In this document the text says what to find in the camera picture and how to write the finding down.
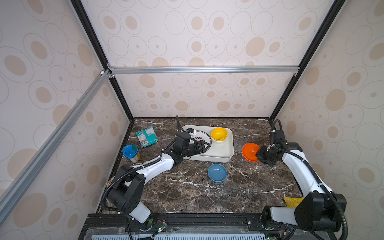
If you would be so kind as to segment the white plate red green characters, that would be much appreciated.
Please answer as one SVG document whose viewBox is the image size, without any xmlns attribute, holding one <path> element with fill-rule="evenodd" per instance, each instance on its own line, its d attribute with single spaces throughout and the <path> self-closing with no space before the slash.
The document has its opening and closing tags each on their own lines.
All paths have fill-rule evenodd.
<svg viewBox="0 0 384 240">
<path fill-rule="evenodd" d="M 210 143 L 211 146 L 212 146 L 212 139 L 211 139 L 211 137 L 207 133 L 205 133 L 203 131 L 198 131 L 197 130 L 197 134 L 196 134 L 196 136 L 193 139 L 195 139 L 197 142 L 199 142 L 199 141 L 206 141 L 207 143 Z"/>
</svg>

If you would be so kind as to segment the yellow bowl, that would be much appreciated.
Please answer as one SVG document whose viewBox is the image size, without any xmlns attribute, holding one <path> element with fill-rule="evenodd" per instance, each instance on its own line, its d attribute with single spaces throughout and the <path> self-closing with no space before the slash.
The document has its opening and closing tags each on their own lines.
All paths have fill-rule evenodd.
<svg viewBox="0 0 384 240">
<path fill-rule="evenodd" d="M 214 128 L 211 131 L 211 138 L 214 142 L 224 142 L 228 137 L 228 131 L 225 128 Z"/>
</svg>

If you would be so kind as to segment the orange bowl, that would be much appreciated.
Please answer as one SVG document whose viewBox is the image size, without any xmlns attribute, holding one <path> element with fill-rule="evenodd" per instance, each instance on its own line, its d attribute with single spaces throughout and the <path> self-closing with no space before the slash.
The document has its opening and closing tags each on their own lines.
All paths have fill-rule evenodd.
<svg viewBox="0 0 384 240">
<path fill-rule="evenodd" d="M 247 143 L 242 148 L 243 157 L 249 162 L 258 162 L 258 157 L 256 156 L 259 151 L 260 146 L 254 143 Z"/>
</svg>

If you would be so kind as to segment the blue bowl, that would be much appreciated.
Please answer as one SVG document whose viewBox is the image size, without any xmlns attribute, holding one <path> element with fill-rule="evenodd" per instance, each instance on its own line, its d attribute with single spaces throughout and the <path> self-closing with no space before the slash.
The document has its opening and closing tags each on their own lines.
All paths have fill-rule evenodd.
<svg viewBox="0 0 384 240">
<path fill-rule="evenodd" d="M 222 183 L 227 179 L 228 171 L 221 164 L 213 164 L 208 169 L 209 178 L 215 183 Z"/>
</svg>

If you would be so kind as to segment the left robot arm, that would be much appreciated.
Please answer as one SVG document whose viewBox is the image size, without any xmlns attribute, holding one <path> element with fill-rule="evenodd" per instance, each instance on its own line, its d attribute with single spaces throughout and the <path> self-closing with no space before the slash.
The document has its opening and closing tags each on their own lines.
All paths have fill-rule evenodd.
<svg viewBox="0 0 384 240">
<path fill-rule="evenodd" d="M 121 168 L 103 192 L 101 207 L 122 213 L 141 224 L 151 222 L 152 213 L 141 201 L 145 184 L 182 163 L 185 157 L 203 154 L 211 146 L 212 140 L 206 142 L 189 132 L 179 133 L 157 158 L 141 165 Z"/>
</svg>

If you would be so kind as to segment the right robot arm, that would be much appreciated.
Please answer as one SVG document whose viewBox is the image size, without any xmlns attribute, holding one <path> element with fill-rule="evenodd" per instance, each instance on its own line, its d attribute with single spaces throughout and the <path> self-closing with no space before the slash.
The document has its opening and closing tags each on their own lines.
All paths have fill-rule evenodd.
<svg viewBox="0 0 384 240">
<path fill-rule="evenodd" d="M 279 161 L 286 164 L 304 197 L 295 208 L 266 206 L 261 217 L 265 227 L 284 223 L 309 231 L 316 238 L 319 238 L 318 232 L 341 231 L 340 239 L 347 239 L 346 198 L 342 194 L 336 194 L 325 184 L 307 161 L 298 143 L 280 141 L 270 147 L 262 146 L 256 157 L 259 162 L 271 167 Z"/>
</svg>

